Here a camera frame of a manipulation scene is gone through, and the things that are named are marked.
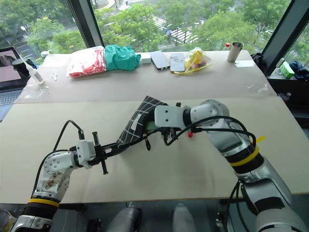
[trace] beige table surface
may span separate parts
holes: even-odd
[[[206,54],[216,64],[188,75],[173,74],[169,69],[159,71],[151,63],[141,64],[132,72],[117,70],[77,79],[66,77],[70,55],[51,55],[38,69],[45,83],[37,86],[30,79],[16,103],[141,101],[146,95],[166,100],[276,95],[256,65],[237,68],[226,61],[228,51]],[[245,50],[238,57],[250,59]]]
[[[191,107],[200,100],[184,100]],[[230,115],[256,137],[292,193],[309,192],[309,142],[279,97],[221,98]],[[166,101],[174,105],[176,101]],[[91,140],[98,131],[101,144],[115,142],[140,101],[16,104],[0,124],[0,203],[25,203],[37,168],[55,144],[68,119]],[[58,148],[78,142],[71,125]],[[159,134],[107,159],[109,174],[100,165],[75,170],[63,203],[228,197],[235,182],[233,169],[211,145],[206,134],[186,135],[166,147]]]

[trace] white bottle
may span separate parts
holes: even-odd
[[[39,85],[44,83],[44,79],[38,73],[36,69],[25,63],[27,70],[29,71],[30,76],[38,82]]]

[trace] laptop keyboard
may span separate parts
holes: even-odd
[[[13,104],[16,98],[19,96],[19,92],[5,93],[0,95],[0,106]]]

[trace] laptop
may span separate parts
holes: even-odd
[[[28,78],[13,69],[12,61],[20,58],[14,47],[0,49],[0,122],[13,106]]]

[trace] window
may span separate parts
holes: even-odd
[[[309,68],[309,24],[284,56],[288,63],[297,60]]]
[[[96,0],[95,17],[105,45],[137,52],[223,50],[240,41],[261,52],[290,0]]]
[[[37,64],[43,51],[86,48],[65,0],[0,0],[0,48],[9,46]]]

